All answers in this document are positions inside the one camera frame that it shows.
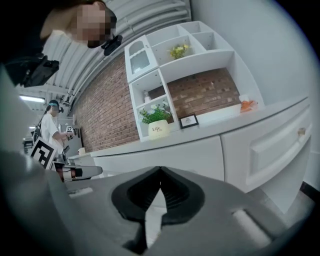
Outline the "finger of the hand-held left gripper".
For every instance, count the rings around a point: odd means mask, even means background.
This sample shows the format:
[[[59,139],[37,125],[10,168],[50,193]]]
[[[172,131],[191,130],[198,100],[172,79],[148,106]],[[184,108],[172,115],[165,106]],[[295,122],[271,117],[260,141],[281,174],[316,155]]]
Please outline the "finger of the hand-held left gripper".
[[[91,179],[92,177],[99,176],[103,173],[103,169],[100,166],[83,166],[82,178]]]

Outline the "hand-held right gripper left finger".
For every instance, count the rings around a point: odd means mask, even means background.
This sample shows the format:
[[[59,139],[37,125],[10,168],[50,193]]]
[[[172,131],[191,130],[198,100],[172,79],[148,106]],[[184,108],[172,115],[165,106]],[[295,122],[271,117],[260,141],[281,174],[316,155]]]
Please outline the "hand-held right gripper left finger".
[[[160,189],[160,168],[67,183],[73,256],[158,256],[146,241],[146,212]]]

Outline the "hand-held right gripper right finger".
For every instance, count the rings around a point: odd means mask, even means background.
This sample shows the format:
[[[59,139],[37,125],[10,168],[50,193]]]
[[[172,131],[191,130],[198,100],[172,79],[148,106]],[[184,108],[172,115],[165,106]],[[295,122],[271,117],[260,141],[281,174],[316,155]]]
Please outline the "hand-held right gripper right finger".
[[[295,234],[233,185],[173,168],[160,173],[167,212],[152,256],[275,256]]]

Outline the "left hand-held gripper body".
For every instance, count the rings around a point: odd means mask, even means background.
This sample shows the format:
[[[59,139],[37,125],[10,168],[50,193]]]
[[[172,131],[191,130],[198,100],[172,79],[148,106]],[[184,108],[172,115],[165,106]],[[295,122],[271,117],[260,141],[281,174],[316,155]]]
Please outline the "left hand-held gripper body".
[[[33,145],[30,156],[39,162],[45,170],[58,173],[62,182],[80,179],[83,176],[81,168],[70,167],[64,163],[54,161],[56,153],[57,150],[52,145],[39,137]]]

